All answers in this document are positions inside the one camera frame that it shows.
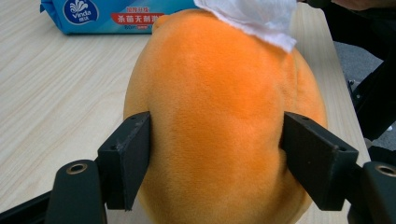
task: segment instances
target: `black pants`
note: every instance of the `black pants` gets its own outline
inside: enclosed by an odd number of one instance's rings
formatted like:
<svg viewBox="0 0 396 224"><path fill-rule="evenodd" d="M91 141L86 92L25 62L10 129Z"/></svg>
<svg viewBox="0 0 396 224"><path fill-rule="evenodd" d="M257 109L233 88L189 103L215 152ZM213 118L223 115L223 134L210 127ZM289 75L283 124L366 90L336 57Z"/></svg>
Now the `black pants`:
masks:
<svg viewBox="0 0 396 224"><path fill-rule="evenodd" d="M322 10L334 41L361 47L384 61L356 89L361 131L374 140L396 120L396 20L365 18L336 4Z"/></svg>

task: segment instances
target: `light wood tabletop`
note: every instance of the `light wood tabletop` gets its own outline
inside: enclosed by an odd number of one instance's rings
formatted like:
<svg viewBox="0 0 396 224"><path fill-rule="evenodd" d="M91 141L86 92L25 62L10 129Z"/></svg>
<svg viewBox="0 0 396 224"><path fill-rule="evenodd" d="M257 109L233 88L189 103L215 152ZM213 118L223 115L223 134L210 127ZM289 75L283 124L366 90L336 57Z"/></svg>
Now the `light wood tabletop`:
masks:
<svg viewBox="0 0 396 224"><path fill-rule="evenodd" d="M63 35L40 2L0 2L0 213L52 188L55 173L96 151L121 124L134 63L150 35ZM299 4L297 48L322 90L329 130L368 155L323 13ZM313 204L300 223L347 223ZM150 223L109 211L109 223Z"/></svg>

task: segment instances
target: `gray floor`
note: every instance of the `gray floor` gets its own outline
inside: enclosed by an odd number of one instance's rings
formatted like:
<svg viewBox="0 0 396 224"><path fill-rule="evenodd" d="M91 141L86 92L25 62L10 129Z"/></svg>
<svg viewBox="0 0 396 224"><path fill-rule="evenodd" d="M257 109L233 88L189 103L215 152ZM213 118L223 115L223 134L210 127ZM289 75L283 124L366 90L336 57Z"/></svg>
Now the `gray floor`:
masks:
<svg viewBox="0 0 396 224"><path fill-rule="evenodd" d="M334 45L347 80L361 82L382 63L365 49L338 42L334 42ZM396 122L393 123L392 128L392 131L386 131L374 140L373 144L396 150Z"/></svg>

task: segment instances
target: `person's hand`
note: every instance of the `person's hand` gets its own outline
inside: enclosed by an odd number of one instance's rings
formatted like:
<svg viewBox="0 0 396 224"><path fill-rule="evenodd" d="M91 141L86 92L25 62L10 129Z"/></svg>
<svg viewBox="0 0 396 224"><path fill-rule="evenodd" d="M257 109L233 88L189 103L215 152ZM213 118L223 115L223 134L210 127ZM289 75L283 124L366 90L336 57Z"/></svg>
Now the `person's hand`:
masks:
<svg viewBox="0 0 396 224"><path fill-rule="evenodd" d="M352 10L362 11L372 7L394 7L396 0L332 0L335 4Z"/></svg>

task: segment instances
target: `plush toy ear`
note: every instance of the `plush toy ear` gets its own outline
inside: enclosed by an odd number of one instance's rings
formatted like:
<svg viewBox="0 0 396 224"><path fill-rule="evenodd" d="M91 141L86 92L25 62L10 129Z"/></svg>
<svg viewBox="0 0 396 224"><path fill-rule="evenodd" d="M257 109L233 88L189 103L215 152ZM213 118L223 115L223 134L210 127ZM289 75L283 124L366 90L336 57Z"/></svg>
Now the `plush toy ear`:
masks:
<svg viewBox="0 0 396 224"><path fill-rule="evenodd" d="M168 15L163 15L159 17L154 24L152 24L152 33L155 32L156 29L158 29L160 26L163 25L164 22L166 22L169 19Z"/></svg>

